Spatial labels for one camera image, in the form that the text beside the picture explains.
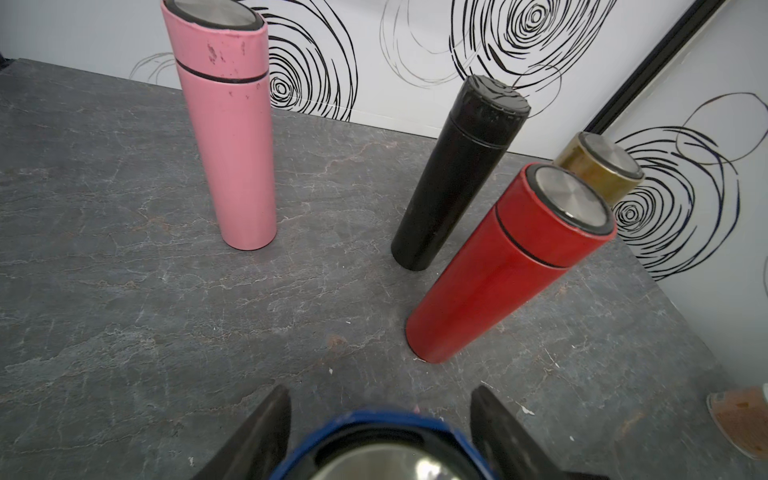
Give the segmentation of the blue thermos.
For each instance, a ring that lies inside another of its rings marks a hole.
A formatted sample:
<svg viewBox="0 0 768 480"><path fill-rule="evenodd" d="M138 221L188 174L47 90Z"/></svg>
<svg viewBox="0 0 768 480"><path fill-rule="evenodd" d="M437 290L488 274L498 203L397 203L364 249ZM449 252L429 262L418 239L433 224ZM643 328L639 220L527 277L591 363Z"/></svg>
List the blue thermos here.
<svg viewBox="0 0 768 480"><path fill-rule="evenodd" d="M360 409L307 435L272 479L492 479L488 462L446 422L405 410Z"/></svg>

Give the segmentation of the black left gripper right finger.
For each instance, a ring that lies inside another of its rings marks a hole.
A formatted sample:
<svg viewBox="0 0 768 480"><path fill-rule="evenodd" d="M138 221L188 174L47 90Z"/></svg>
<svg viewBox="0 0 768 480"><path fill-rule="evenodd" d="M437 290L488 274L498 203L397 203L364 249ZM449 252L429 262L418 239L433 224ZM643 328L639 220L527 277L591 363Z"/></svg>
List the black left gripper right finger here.
<svg viewBox="0 0 768 480"><path fill-rule="evenodd" d="M472 443L496 479L605 479L605 475L562 470L486 386L472 391Z"/></svg>

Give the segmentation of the red thermos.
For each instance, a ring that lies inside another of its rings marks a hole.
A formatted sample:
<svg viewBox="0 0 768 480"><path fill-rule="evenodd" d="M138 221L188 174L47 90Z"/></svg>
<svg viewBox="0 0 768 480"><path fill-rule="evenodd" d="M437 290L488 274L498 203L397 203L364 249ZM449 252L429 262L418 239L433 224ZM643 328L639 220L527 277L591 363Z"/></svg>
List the red thermos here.
<svg viewBox="0 0 768 480"><path fill-rule="evenodd" d="M612 240L606 201L573 173L524 166L408 316L406 340L442 363Z"/></svg>

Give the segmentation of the pink thermos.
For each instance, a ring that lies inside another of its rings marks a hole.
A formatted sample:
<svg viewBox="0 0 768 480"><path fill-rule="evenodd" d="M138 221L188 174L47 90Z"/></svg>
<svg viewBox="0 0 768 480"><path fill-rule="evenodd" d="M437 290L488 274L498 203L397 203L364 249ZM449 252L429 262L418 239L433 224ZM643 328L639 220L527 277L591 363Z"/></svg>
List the pink thermos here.
<svg viewBox="0 0 768 480"><path fill-rule="evenodd" d="M238 1L161 11L221 236L263 248L277 234L268 25Z"/></svg>

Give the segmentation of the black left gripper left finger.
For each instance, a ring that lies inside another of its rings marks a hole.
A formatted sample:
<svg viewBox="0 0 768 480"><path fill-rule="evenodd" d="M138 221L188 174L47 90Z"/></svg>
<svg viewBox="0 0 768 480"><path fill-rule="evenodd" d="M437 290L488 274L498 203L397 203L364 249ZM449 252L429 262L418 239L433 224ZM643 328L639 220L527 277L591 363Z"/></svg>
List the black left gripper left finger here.
<svg viewBox="0 0 768 480"><path fill-rule="evenodd" d="M268 479L287 454L290 430L289 390L277 385L193 479Z"/></svg>

